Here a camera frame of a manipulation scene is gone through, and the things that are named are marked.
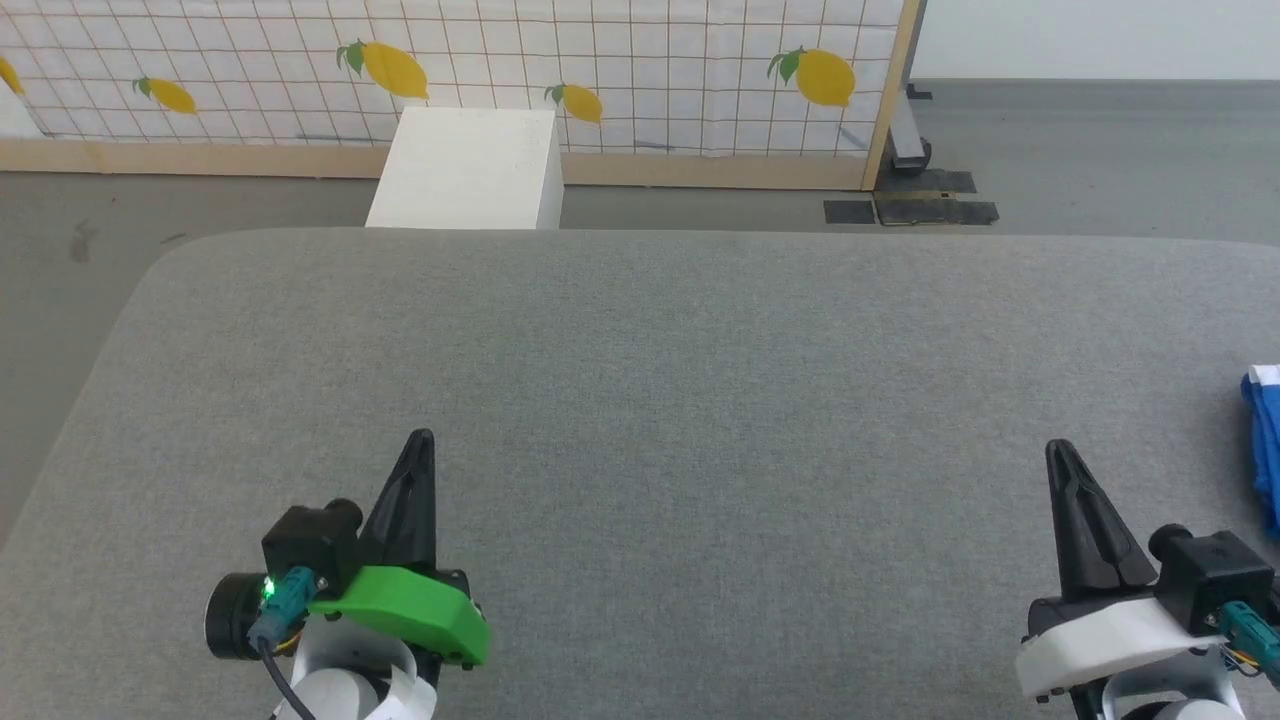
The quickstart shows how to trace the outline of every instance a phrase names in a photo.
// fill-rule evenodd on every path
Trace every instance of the table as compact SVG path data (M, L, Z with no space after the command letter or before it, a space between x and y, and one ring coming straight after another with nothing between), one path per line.
M261 666L204 647L209 592L291 503L369 509L429 427L440 561L494 633L442 717L1068 717L1012 673L1056 587L1044 442L1140 538L1276 561L1236 388L1280 357L1276 278L1274 249L1171 240L198 241L0 553L0 716L266 716Z

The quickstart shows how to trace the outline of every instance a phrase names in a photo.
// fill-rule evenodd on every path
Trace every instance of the robot arm with green bracket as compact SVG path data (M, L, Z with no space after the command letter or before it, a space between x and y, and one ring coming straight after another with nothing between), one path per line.
M435 564L430 430L410 434L362 521L347 500L291 507L262 538L266 573L229 574L210 597L210 651L266 665L285 698L278 720L429 720L442 666L485 662L466 574ZM282 655L294 656L288 682Z

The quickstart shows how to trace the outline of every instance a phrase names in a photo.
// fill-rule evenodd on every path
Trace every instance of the folded blue fabric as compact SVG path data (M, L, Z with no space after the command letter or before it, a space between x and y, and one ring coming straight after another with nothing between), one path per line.
M1267 534L1280 539L1280 365L1251 365L1240 392L1253 405L1253 489L1266 507Z

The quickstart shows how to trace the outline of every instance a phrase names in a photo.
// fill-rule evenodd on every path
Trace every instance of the floor stain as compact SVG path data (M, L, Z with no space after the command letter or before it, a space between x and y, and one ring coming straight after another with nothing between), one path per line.
M72 243L68 247L68 255L72 260L84 265L88 263L88 243L97 237L99 229L88 224L88 220L81 220L76 224L76 232L72 233Z

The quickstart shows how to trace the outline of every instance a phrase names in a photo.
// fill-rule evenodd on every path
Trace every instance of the lemon print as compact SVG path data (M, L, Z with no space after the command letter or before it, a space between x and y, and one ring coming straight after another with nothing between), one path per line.
M338 49L338 65L347 65L360 74L360 68L369 68L369 77L383 90L401 97L421 97L426 100L426 73L408 53L383 45L381 42L361 42Z
M826 50L805 50L801 46L791 53L778 53L769 63L765 76L778 68L782 83L796 76L800 95L814 105L833 105L845 108L854 95L854 69L844 58Z
M23 94L22 82L18 79L18 73L14 72L13 65L9 64L9 60L5 60L4 58L0 58L0 79L3 79L4 83L9 86L9 90L12 90L14 95Z
M191 94L183 90L180 85L166 79L142 77L133 81L133 91L141 91L147 97L155 97L156 102L169 108L174 113L196 114L196 101L191 99Z
M600 124L600 114L604 113L604 108L600 106L600 99L590 90L579 85L564 85L562 82L554 87L548 87L547 92L543 92L543 100L548 95L552 96L552 100L557 105L563 101L564 109L568 110L570 115L580 120Z

